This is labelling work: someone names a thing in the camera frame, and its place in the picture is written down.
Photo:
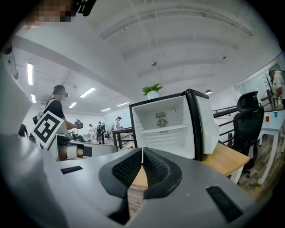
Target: ceiling light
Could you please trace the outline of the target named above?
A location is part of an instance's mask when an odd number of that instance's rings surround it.
[[[129,104],[129,102],[126,102],[126,103],[123,103],[123,104],[117,105],[117,107],[122,106],[122,105],[126,105],[126,104]]]
[[[88,94],[92,93],[94,90],[96,90],[96,89],[92,87],[91,89],[87,90],[84,94],[82,94],[80,97],[81,97],[81,98],[84,98],[84,97],[86,97]]]
[[[33,102],[33,103],[36,103],[36,97],[35,97],[35,95],[34,95],[34,94],[31,94],[31,97],[32,97],[32,102]]]
[[[27,65],[27,73],[28,73],[28,84],[33,85],[33,65],[28,63]]]
[[[71,106],[69,106],[69,108],[72,109],[76,104],[77,104],[77,102],[73,102],[73,103],[71,104]]]
[[[211,94],[212,93],[212,90],[206,90],[205,94],[208,95],[208,94]]]
[[[107,110],[110,110],[110,108],[107,108],[107,109],[101,110],[101,112],[105,112],[105,111],[107,111]]]

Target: ceiling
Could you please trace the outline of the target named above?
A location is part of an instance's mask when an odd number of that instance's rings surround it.
[[[14,49],[13,51],[19,73],[19,84],[29,97],[31,94],[35,94],[37,104],[42,108],[51,96],[53,88],[58,84],[64,85],[67,93],[69,93],[69,97],[62,101],[62,107],[65,110],[68,110],[73,102],[77,102],[76,106],[69,110],[102,114],[101,110],[103,109],[111,108],[111,110],[116,110],[118,109],[116,105],[130,101],[106,86],[55,62],[20,49]],[[28,62],[33,63],[34,66],[33,85],[28,84]],[[80,96],[91,87],[96,90],[81,98]]]
[[[156,83],[163,85],[162,95],[188,88],[215,94],[281,52],[267,25],[241,0],[97,0],[88,17],[20,31],[15,46],[19,69],[29,54],[41,57],[33,57],[40,64],[39,96],[66,81],[72,102],[80,101],[74,108],[88,112],[146,99],[141,88]],[[92,86],[96,91],[82,101]]]

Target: wall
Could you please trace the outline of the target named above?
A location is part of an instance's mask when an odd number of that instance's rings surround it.
[[[38,104],[35,104],[31,107],[31,109],[25,116],[23,124],[26,125],[28,134],[30,134],[33,128],[35,127],[35,124],[33,123],[33,117],[37,115],[39,112],[42,112],[42,109],[38,106]],[[77,119],[79,119],[84,124],[83,128],[78,130],[78,133],[80,135],[88,133],[90,129],[89,124],[97,126],[99,121],[105,122],[105,117],[103,115],[100,116],[92,114],[83,114],[83,113],[70,112],[68,110],[63,110],[63,113],[67,121],[75,122]]]
[[[93,126],[97,126],[98,122],[101,121],[102,123],[105,122],[105,117],[100,115],[91,115],[91,114],[78,114],[72,112],[63,111],[65,118],[67,121],[73,123],[77,119],[79,119],[83,123],[83,128],[78,130],[78,134],[87,134],[90,127],[89,124]]]
[[[105,115],[106,130],[111,130],[111,125],[112,123],[115,122],[115,119],[118,116],[122,118],[122,120],[120,121],[120,126],[123,126],[123,128],[132,126],[131,121],[130,121],[130,109],[128,106],[126,108],[119,109],[119,110],[110,112]]]
[[[267,65],[262,67],[260,70],[255,72],[253,75],[251,75],[250,77],[248,77],[247,79],[239,83],[241,92],[245,94],[245,93],[249,93],[252,91],[258,91],[258,94],[257,94],[258,99],[266,98],[267,97],[266,90],[269,89],[269,87],[266,86],[265,84],[266,78],[264,77],[265,77],[265,74],[268,76],[269,69],[275,66],[276,64],[278,64],[280,68],[285,69],[285,54],[284,53],[281,53],[274,60],[272,60]]]
[[[224,90],[209,96],[212,110],[222,109],[237,104],[237,94],[233,86],[225,88]]]

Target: floor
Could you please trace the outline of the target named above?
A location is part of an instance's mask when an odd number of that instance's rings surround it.
[[[272,135],[265,135],[262,146],[258,145],[258,157],[254,167],[251,169],[250,178],[247,178],[246,175],[242,175],[239,180],[239,185],[257,202],[262,201],[272,191],[277,184],[281,173],[285,170],[285,153],[281,153],[283,141],[284,138],[279,137],[275,159],[267,179],[261,187],[257,184],[257,181],[262,177],[270,157],[273,143]]]
[[[281,153],[283,138],[279,137],[276,156],[267,179],[262,186],[257,181],[262,177],[266,164],[269,160],[270,151],[273,143],[273,136],[264,135],[262,146],[258,145],[258,157],[254,167],[251,169],[249,178],[242,175],[239,185],[257,202],[262,201],[277,184],[282,171],[285,170],[285,153]],[[128,201],[130,216],[133,218],[143,203],[143,191],[130,188],[128,190]]]
[[[131,136],[131,138],[129,138],[129,137],[126,137],[126,138],[124,138],[124,140],[129,140],[129,139],[134,139],[132,136]],[[89,143],[93,143],[93,144],[99,144],[96,140],[93,142],[93,141],[88,141]],[[104,143],[105,143],[105,145],[114,145],[114,141],[113,141],[113,139],[112,138],[104,138]],[[132,142],[127,142],[123,147],[128,147],[128,145],[130,144],[130,143],[132,143]]]

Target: wooden table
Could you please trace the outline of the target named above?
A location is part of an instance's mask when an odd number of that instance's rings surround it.
[[[225,176],[232,175],[231,180],[237,183],[242,169],[248,161],[248,156],[218,143],[211,155],[204,155],[203,163],[214,168]],[[147,176],[143,167],[138,172],[132,186],[142,189],[147,188]]]

